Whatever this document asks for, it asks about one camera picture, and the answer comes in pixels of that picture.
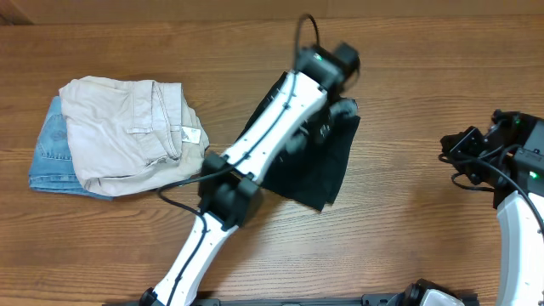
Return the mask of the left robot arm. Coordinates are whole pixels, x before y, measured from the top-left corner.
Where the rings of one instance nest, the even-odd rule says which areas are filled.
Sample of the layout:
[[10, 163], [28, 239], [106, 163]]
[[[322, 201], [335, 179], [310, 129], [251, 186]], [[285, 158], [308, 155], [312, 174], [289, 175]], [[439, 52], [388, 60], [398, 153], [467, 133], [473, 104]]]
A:
[[147, 289], [141, 305], [190, 305], [222, 245], [248, 221], [263, 200], [260, 185], [286, 143], [307, 122], [324, 133], [330, 109], [347, 80], [360, 71], [358, 52], [340, 43], [333, 52], [319, 44], [297, 50], [294, 67], [271, 88], [253, 124], [221, 155], [202, 163], [195, 222], [164, 278]]

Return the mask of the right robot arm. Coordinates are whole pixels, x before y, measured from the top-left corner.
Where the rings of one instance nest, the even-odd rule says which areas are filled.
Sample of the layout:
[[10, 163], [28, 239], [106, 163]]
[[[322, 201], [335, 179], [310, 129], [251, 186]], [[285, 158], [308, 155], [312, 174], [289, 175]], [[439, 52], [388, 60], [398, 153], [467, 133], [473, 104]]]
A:
[[445, 135], [439, 159], [493, 193], [501, 231], [499, 305], [543, 303], [543, 120], [496, 110], [487, 133]]

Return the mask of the black cloth garment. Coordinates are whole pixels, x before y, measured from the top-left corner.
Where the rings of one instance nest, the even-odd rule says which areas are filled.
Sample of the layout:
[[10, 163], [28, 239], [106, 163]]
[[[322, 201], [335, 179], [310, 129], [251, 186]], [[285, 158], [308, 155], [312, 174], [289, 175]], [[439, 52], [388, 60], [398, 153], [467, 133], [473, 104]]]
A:
[[337, 100], [331, 108], [331, 129], [321, 144], [310, 138], [309, 125], [301, 127], [276, 157], [261, 187], [318, 211], [333, 204], [360, 123], [357, 111], [354, 99]]

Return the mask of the beige folded trousers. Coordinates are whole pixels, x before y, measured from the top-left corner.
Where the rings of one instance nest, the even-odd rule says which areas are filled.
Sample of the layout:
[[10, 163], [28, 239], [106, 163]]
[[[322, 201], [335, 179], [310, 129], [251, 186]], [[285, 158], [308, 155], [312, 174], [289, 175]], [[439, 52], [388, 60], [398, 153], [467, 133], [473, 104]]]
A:
[[181, 83], [85, 76], [62, 87], [59, 97], [85, 190], [127, 196], [201, 171], [210, 142]]

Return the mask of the blue folded jeans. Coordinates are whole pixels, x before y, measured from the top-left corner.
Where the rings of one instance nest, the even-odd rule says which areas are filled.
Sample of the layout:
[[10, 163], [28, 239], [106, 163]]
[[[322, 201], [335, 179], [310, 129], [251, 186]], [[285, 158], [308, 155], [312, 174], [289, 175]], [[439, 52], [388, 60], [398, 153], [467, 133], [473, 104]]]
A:
[[112, 200], [112, 197], [85, 190], [78, 181], [67, 143], [66, 123], [61, 113], [59, 96], [52, 99], [48, 108], [37, 139], [28, 182], [34, 191]]

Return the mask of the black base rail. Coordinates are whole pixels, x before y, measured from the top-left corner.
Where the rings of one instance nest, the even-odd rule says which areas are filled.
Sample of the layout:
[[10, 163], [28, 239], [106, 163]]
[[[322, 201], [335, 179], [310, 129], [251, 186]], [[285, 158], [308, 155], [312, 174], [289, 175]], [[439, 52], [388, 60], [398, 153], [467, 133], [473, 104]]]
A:
[[401, 293], [365, 294], [361, 297], [330, 297], [304, 299], [261, 299], [225, 301], [219, 299], [196, 299], [193, 306], [387, 306], [401, 305]]

